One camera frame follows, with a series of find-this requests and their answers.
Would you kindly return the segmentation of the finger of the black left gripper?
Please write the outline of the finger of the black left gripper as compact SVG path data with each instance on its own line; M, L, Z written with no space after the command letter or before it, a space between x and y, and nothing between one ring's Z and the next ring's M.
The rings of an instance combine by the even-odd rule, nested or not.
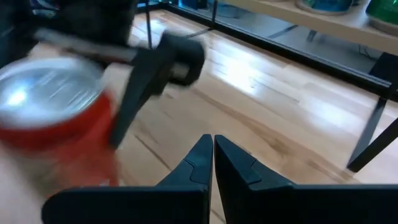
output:
M156 49L137 48L108 144L117 148L138 111L152 96L159 96L169 83L190 86L200 77L205 62L201 41L170 32L163 33Z

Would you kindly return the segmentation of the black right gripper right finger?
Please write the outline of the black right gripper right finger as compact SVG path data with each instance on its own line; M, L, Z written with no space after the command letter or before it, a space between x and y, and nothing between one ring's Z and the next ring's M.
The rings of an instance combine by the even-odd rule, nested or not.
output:
M296 184L222 135L215 172L227 224L398 224L398 185Z

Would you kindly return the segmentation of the black aluminium table frame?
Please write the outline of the black aluminium table frame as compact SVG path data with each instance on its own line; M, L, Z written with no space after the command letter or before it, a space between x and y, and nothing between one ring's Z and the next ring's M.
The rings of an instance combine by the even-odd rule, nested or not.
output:
M398 102L398 90L393 92L391 90L391 83L383 79L375 77L375 74L381 72L380 66L376 65L371 69L371 73L356 72L351 68L343 65L338 65L335 62L329 62L325 59L317 57L316 55L305 53L301 50L295 50L286 45L278 44L277 42L268 38L263 38L258 35L247 32L235 26L230 26L224 22L216 21L215 15L211 18L204 17L200 14L190 12L186 9L180 9L176 6L171 6L164 3L158 3L154 5L144 6L139 4L137 12L144 13L146 11L155 11L164 9L179 15L185 19L197 22L201 25L207 26L207 31L217 30L226 35L242 40L248 44L259 47L277 54L281 57L285 57L294 62L301 63L305 66L318 70L319 72L325 73L333 78L337 78L341 81L352 84L356 87L362 88L371 93L377 94L383 98Z

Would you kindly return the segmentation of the blue silver Red Bull can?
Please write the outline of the blue silver Red Bull can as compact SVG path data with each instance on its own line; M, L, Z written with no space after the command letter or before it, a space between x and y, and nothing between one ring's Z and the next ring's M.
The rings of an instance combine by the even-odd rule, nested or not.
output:
M304 11L327 16L346 14L353 0L295 0L295 5Z

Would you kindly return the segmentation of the green Sprite can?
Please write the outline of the green Sprite can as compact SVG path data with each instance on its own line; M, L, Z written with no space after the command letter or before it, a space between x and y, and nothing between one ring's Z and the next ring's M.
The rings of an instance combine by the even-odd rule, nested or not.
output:
M398 0L370 0L366 15L374 28L398 37Z

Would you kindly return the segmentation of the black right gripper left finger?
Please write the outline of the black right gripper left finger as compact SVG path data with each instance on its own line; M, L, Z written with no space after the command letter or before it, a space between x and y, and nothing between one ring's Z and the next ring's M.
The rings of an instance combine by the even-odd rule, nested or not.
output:
M43 224L209 224L213 140L204 134L152 187L81 187L51 196Z

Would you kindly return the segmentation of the red Coca-Cola can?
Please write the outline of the red Coca-Cola can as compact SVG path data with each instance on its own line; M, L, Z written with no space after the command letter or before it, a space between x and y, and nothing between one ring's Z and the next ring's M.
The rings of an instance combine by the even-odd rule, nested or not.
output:
M22 59L0 68L0 143L44 196L119 184L107 145L113 109L103 69L90 60Z

